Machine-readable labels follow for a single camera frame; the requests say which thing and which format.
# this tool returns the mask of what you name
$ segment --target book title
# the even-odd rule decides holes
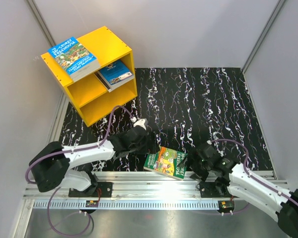
[[[150,154],[148,157],[148,166],[153,165],[155,155]]]
[[[81,67],[83,67],[86,63],[88,63],[92,59],[93,59],[93,57],[84,57],[80,62],[78,62],[77,64],[75,64],[74,66],[72,66],[68,69],[69,74],[79,70]]]
[[[181,175],[184,176],[184,167],[179,168],[178,165],[181,163],[181,161],[184,159],[185,154],[177,154],[177,168],[175,170],[175,175]]]
[[[67,50],[72,45],[75,45],[76,43],[77,41],[68,39],[67,41],[63,42],[61,45],[52,48],[52,54],[54,54],[54,56],[58,56],[59,54],[63,53],[65,50]]]
[[[115,65],[112,65],[112,66],[106,66],[106,70],[112,70],[113,68],[115,68],[116,66]]]

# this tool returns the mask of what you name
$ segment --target green book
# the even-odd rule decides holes
[[[177,165],[184,160],[186,155],[176,150],[160,147],[160,152],[147,156],[144,169],[183,180],[186,168],[178,168]]]

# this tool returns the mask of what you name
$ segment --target cartoon illustration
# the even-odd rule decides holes
[[[119,81],[121,81],[121,79],[120,79],[119,77],[117,77],[117,78],[113,78],[109,83],[110,83],[111,85],[113,85],[113,84],[115,84],[115,83],[118,83]]]
[[[165,174],[173,175],[175,169],[173,162],[176,155],[176,151],[162,147],[159,153],[159,159],[153,165],[153,169]]]
[[[61,65],[64,70],[67,70],[75,61],[88,56],[89,51],[81,44],[73,45],[67,52],[61,53],[55,57],[56,62]]]

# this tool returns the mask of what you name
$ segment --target book cover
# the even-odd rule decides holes
[[[120,59],[100,69],[99,73],[110,85],[121,82],[133,75]]]
[[[97,59],[74,37],[50,48],[48,52],[69,75]]]
[[[161,147],[160,152],[147,156],[144,169],[182,180],[186,168],[179,168],[177,165],[184,160],[186,155],[176,150]]]

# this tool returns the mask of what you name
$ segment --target cable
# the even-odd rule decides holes
[[[97,201],[97,205],[88,205],[88,207],[98,207],[99,205],[99,201],[100,201],[100,197],[101,197],[101,189],[98,188],[97,190],[97,194],[98,194],[98,201]]]
[[[90,221],[91,221],[92,218],[91,218],[91,215],[88,214],[87,212],[84,212],[84,214],[88,216],[88,223],[87,223],[87,226],[85,227],[84,230],[82,230],[80,233],[75,234],[75,235],[69,235],[69,234],[65,234],[65,233],[62,233],[62,232],[58,231],[58,230],[53,226],[53,224],[52,224],[52,222],[51,222],[51,217],[50,217],[50,205],[51,205],[51,202],[52,202],[52,199],[53,199],[54,195],[57,193],[58,190],[60,190],[60,188],[61,188],[61,187],[58,187],[57,189],[55,189],[55,191],[53,192],[53,194],[52,194],[52,196],[50,197],[50,200],[49,200],[49,202],[48,202],[48,207],[47,207],[48,222],[49,222],[50,227],[52,228],[52,230],[54,230],[57,234],[62,235],[62,236],[66,236],[66,237],[78,237],[78,236],[84,234],[84,233],[87,231],[87,229],[88,229],[88,227],[89,227],[89,225],[90,225]],[[72,214],[70,214],[70,215],[73,215],[73,214],[76,214],[76,213],[81,213],[81,211],[74,212],[74,213],[72,213]]]
[[[286,194],[284,194],[283,192],[279,192],[277,189],[275,189],[274,187],[271,187],[269,186],[268,184],[264,183],[263,181],[259,180],[258,178],[254,177],[248,170],[248,167],[247,167],[247,161],[249,159],[249,152],[248,152],[248,149],[242,145],[241,143],[235,141],[235,140],[231,140],[231,139],[216,139],[216,140],[211,140],[211,142],[221,142],[221,141],[226,141],[226,142],[232,142],[232,143],[235,143],[239,146],[241,146],[245,153],[246,153],[246,158],[244,160],[244,163],[243,163],[243,167],[244,167],[244,170],[245,170],[245,173],[252,179],[254,179],[255,181],[257,181],[258,183],[260,183],[261,185],[263,185],[264,187],[272,190],[273,192],[277,193],[278,195],[280,196],[283,196],[284,198],[286,198],[287,200],[289,200],[290,202],[292,202],[294,205],[296,205],[298,207],[298,202],[296,202],[295,200],[293,200],[291,197],[287,196]]]
[[[129,115],[130,117],[132,118],[133,115],[131,114],[130,111],[128,111],[125,107],[123,106],[114,106],[113,110],[111,111],[110,113],[110,116],[109,116],[109,121],[108,121],[108,127],[107,127],[107,130],[106,130],[106,134],[104,136],[104,139],[99,143],[99,144],[96,144],[96,145],[93,145],[93,146],[89,146],[89,147],[85,147],[85,148],[79,148],[79,149],[75,149],[75,150],[65,150],[65,151],[58,151],[58,152],[54,152],[54,153],[51,153],[51,154],[48,154],[48,155],[45,155],[41,158],[39,158],[38,160],[34,161],[26,170],[25,172],[25,180],[30,183],[30,184],[36,184],[35,181],[31,181],[29,179],[29,173],[31,171],[31,169],[36,166],[38,163],[40,163],[41,161],[45,160],[45,159],[48,159],[48,158],[51,158],[51,157],[54,157],[56,155],[61,155],[61,154],[66,154],[66,153],[73,153],[73,152],[78,152],[78,151],[84,151],[84,150],[89,150],[89,149],[94,149],[94,148],[97,148],[99,146],[102,146],[104,143],[105,143],[105,140],[107,139],[108,135],[109,135],[109,131],[110,131],[110,125],[111,125],[111,120],[112,120],[112,117],[113,117],[113,114],[115,112],[115,110],[117,108],[122,108],[124,109]]]
[[[234,196],[232,196],[232,197],[230,198],[230,201],[232,201],[232,203],[235,205],[235,202],[234,202]]]
[[[238,211],[236,211],[236,212],[233,212],[233,214],[232,213],[224,213],[223,215],[237,215],[237,214],[239,214],[239,213],[242,213],[242,212],[244,212],[244,211],[246,211],[248,208],[249,208],[249,203],[247,203],[246,204],[246,206],[244,207],[244,208],[242,208],[241,210],[238,210]],[[203,215],[211,215],[211,216],[218,216],[218,215],[222,215],[221,213],[208,213],[208,212],[200,212],[200,211],[192,211],[192,212],[194,212],[194,213],[198,213],[198,214],[203,214]]]
[[[115,112],[115,110],[116,110],[117,108],[122,108],[122,109],[124,109],[124,110],[130,115],[131,118],[133,117],[133,115],[131,114],[131,112],[128,111],[125,107],[123,107],[123,106],[119,106],[119,105],[115,106],[115,107],[113,108],[113,110],[111,111],[110,116],[109,116],[109,121],[108,121],[108,127],[107,127],[107,130],[106,130],[106,134],[105,134],[103,140],[102,140],[99,144],[96,144],[96,145],[93,145],[93,146],[89,146],[89,147],[85,147],[85,148],[75,149],[75,150],[73,150],[73,151],[72,151],[72,150],[65,150],[65,151],[58,151],[58,152],[54,152],[54,153],[45,155],[45,156],[39,158],[38,160],[34,161],[34,162],[28,167],[28,169],[27,169],[26,172],[25,172],[25,180],[26,180],[28,183],[30,183],[30,184],[36,184],[35,181],[31,181],[31,180],[29,179],[29,173],[30,173],[30,171],[32,170],[32,168],[33,168],[34,166],[36,166],[38,163],[40,163],[41,161],[43,161],[43,160],[45,160],[45,159],[54,157],[54,156],[56,156],[56,155],[61,155],[61,154],[66,154],[66,153],[72,153],[72,152],[79,152],[79,151],[84,151],[84,150],[94,149],[94,148],[97,148],[97,147],[99,147],[99,146],[102,146],[102,145],[105,143],[105,141],[106,141],[106,139],[107,139],[107,137],[108,137],[108,135],[109,135],[110,126],[111,126],[111,121],[112,121],[112,117],[113,117],[113,114],[114,114],[114,112]],[[90,221],[92,220],[92,217],[91,217],[88,213],[85,212],[85,214],[88,216],[88,224],[87,224],[86,228],[85,228],[82,232],[80,232],[80,233],[78,233],[78,234],[76,234],[76,235],[68,235],[68,234],[62,233],[62,232],[58,231],[58,230],[55,228],[55,226],[57,226],[57,225],[59,225],[60,223],[62,223],[62,222],[63,222],[64,220],[66,220],[68,217],[70,217],[70,216],[72,216],[72,215],[74,215],[74,214],[77,214],[77,213],[81,213],[81,211],[74,212],[74,213],[71,213],[71,214],[67,215],[64,219],[62,219],[60,222],[58,222],[58,223],[57,223],[56,225],[54,225],[54,226],[53,226],[53,224],[52,224],[52,222],[51,222],[51,218],[50,218],[50,205],[51,205],[51,201],[52,201],[52,198],[54,197],[54,195],[57,193],[57,191],[58,191],[60,188],[61,188],[61,187],[58,187],[58,188],[53,192],[53,194],[52,194],[52,196],[50,197],[50,200],[49,200],[49,202],[48,202],[48,207],[47,207],[47,217],[48,217],[49,225],[50,225],[51,229],[52,229],[53,231],[55,231],[57,234],[59,234],[59,235],[66,236],[66,237],[78,237],[78,236],[82,235],[83,233],[85,233],[85,232],[87,231],[89,225],[90,225]],[[97,193],[98,193],[98,202],[99,202],[99,200],[100,200],[100,196],[101,196],[101,189],[98,189],[98,190],[97,190]]]

